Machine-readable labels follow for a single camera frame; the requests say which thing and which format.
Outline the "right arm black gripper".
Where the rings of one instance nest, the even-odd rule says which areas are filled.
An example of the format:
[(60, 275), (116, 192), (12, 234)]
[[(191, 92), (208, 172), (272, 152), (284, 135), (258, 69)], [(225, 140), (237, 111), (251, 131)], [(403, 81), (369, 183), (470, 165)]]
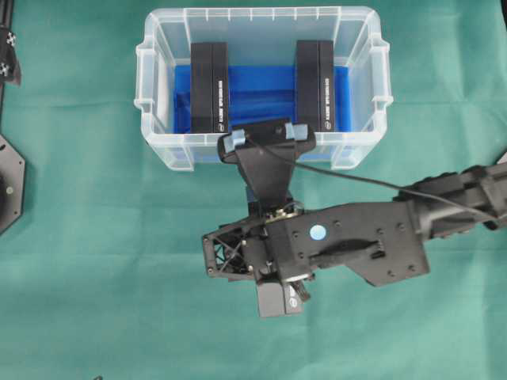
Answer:
[(344, 265), (380, 287), (429, 272), (414, 212), (409, 201), (250, 216), (203, 236), (205, 267), (212, 278), (290, 283)]

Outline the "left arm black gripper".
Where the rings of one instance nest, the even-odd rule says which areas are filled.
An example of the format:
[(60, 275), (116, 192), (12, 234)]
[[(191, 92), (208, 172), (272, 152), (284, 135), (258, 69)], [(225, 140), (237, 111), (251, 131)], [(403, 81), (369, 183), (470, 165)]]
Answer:
[(21, 65), (15, 51), (17, 36), (5, 25), (1, 26), (1, 83), (19, 86)]

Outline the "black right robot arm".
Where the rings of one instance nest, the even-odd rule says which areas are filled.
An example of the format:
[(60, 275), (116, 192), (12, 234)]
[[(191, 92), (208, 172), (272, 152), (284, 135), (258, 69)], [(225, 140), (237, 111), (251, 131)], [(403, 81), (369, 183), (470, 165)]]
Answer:
[(506, 167), (476, 165), (398, 188), (389, 202), (304, 210), (269, 178), (247, 174), (265, 198), (248, 217), (203, 238), (214, 278), (300, 285), (319, 269), (346, 266), (380, 287), (429, 271), (424, 244), (477, 224), (506, 225)]

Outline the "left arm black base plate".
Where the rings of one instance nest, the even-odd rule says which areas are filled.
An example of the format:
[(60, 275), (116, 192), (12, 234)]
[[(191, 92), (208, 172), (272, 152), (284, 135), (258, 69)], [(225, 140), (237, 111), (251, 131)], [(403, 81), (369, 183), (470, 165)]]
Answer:
[(23, 213), (25, 160), (1, 135), (1, 234)]

